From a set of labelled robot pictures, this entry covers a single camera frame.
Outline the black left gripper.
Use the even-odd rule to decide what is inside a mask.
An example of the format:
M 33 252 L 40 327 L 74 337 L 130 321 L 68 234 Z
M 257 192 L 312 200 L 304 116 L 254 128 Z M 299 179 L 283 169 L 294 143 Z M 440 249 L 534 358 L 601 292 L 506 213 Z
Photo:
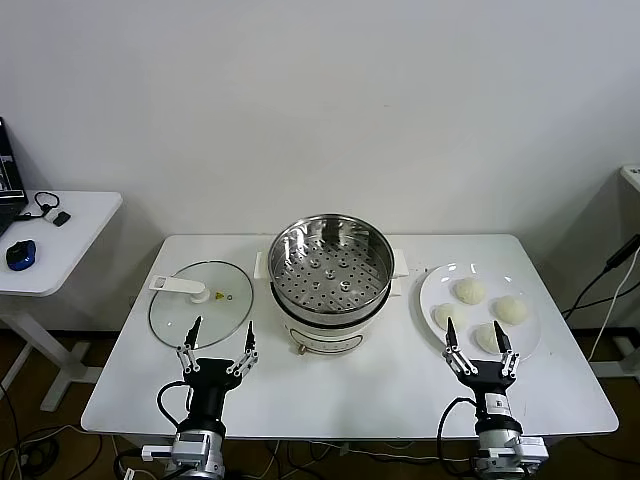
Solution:
M 224 359 L 196 359 L 194 350 L 201 326 L 198 316 L 188 330 L 184 342 L 176 348 L 185 381 L 192 390 L 186 422 L 192 426 L 220 423 L 226 394 L 241 384 L 239 376 L 246 376 L 257 364 L 253 322 L 248 324 L 244 352 L 234 362 Z

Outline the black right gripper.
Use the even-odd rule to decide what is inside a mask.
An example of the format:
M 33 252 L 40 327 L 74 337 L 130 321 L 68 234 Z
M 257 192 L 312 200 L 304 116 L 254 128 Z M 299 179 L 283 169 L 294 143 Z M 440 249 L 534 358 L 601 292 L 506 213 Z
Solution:
M 459 346 L 452 318 L 447 318 L 445 350 L 442 356 L 456 375 L 462 375 L 462 384 L 473 392 L 478 420 L 495 415 L 511 416 L 507 389 L 515 382 L 520 363 L 520 354 L 513 350 L 508 335 L 497 321 L 493 325 L 501 363 L 471 361 Z

